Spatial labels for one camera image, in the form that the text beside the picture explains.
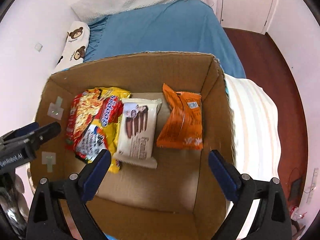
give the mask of red wooden floor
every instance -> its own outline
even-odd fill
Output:
[[[307,171],[308,138],[300,95],[281,52],[268,34],[225,29],[244,67],[248,79],[271,97],[278,108],[281,159],[278,173],[286,198],[299,177],[303,184]],[[288,202],[299,205],[299,197]]]

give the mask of mattress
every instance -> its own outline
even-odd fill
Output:
[[[144,51],[215,55],[226,74],[245,78],[243,66],[211,7],[179,0],[97,18],[89,23],[84,62]]]

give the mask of chocolate wafer package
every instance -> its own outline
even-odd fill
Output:
[[[123,98],[121,101],[124,106],[114,158],[133,165],[157,168],[157,161],[151,154],[161,99]]]

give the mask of wardrobe door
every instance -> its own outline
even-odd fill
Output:
[[[223,0],[221,25],[262,33],[272,0]]]

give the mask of blue gripper pad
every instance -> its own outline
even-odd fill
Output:
[[[236,203],[238,189],[241,187],[240,173],[231,164],[227,163],[217,150],[209,152],[208,163],[211,172],[217,179],[226,199]]]
[[[110,167],[110,164],[111,164],[110,152],[108,150],[102,150],[92,163],[89,163],[86,165],[86,166],[93,165],[94,168],[89,174],[83,174],[84,176],[87,176],[87,179],[82,184],[83,191],[82,191],[81,200],[84,203],[93,199],[104,176],[106,175]]]
[[[14,133],[14,137],[20,137],[20,136],[23,136],[23,135],[26,135],[36,129],[38,129],[40,126],[37,122],[33,122],[31,124],[28,124],[18,130],[15,131]]]

